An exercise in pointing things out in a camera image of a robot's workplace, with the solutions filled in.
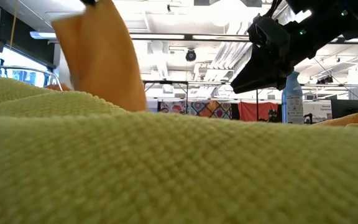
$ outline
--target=colorful quilt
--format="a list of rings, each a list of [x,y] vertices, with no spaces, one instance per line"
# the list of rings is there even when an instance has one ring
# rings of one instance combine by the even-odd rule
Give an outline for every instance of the colorful quilt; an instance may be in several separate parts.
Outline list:
[[[190,114],[193,116],[202,116],[207,118],[232,118],[232,108],[230,103],[210,102],[188,102],[186,113],[186,102],[161,102],[160,112]]]

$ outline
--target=spray bottle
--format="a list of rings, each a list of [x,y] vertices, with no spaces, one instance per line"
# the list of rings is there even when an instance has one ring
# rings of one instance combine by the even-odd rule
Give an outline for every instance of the spray bottle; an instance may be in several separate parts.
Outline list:
[[[282,94],[283,123],[303,124],[303,92],[298,82],[299,72],[287,77]]]

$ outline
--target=monitor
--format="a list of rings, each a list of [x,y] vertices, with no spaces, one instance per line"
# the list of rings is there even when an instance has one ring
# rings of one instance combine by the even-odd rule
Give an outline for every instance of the monitor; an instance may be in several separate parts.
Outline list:
[[[331,100],[333,119],[358,113],[358,100]]]

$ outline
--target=black camera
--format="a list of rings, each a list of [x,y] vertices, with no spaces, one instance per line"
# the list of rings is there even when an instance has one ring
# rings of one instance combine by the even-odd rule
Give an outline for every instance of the black camera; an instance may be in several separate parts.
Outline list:
[[[197,58],[196,52],[193,49],[189,49],[186,54],[186,61],[194,62]]]

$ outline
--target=yellow-green towel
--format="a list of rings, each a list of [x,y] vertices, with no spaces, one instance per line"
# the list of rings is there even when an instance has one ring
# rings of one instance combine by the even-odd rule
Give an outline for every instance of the yellow-green towel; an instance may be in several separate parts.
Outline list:
[[[0,78],[0,223],[358,223],[358,128],[130,113]]]

